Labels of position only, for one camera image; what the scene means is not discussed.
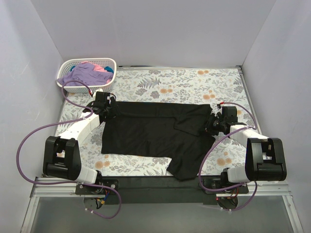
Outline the black t shirt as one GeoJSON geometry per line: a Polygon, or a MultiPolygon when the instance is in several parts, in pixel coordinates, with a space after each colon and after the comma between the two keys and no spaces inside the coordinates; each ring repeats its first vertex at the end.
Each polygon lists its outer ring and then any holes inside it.
{"type": "Polygon", "coordinates": [[[209,104],[118,101],[108,112],[102,154],[168,157],[176,179],[194,179],[215,142],[205,132],[209,104]]]}

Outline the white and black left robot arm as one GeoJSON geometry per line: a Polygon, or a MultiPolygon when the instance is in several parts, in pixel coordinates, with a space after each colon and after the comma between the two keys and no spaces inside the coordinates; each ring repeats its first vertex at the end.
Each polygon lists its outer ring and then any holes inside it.
{"type": "Polygon", "coordinates": [[[80,155],[80,144],[89,134],[104,121],[118,114],[116,96],[98,89],[80,115],[58,136],[50,136],[45,143],[43,174],[70,181],[86,183],[92,194],[103,190],[103,181],[98,179],[99,172],[83,166],[80,155]]]}

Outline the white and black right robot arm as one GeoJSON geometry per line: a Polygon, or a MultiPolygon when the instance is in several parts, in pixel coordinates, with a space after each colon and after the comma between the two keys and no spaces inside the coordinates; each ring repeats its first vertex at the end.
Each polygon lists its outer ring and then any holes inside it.
{"type": "Polygon", "coordinates": [[[224,134],[212,145],[205,158],[227,138],[246,149],[244,165],[225,169],[220,175],[220,188],[215,189],[215,192],[231,193],[249,182],[279,182],[287,177],[281,139],[269,138],[258,133],[257,124],[251,127],[239,122],[238,106],[239,104],[233,102],[220,102],[217,105],[218,112],[209,116],[205,126],[206,133],[210,135],[224,134]]]}

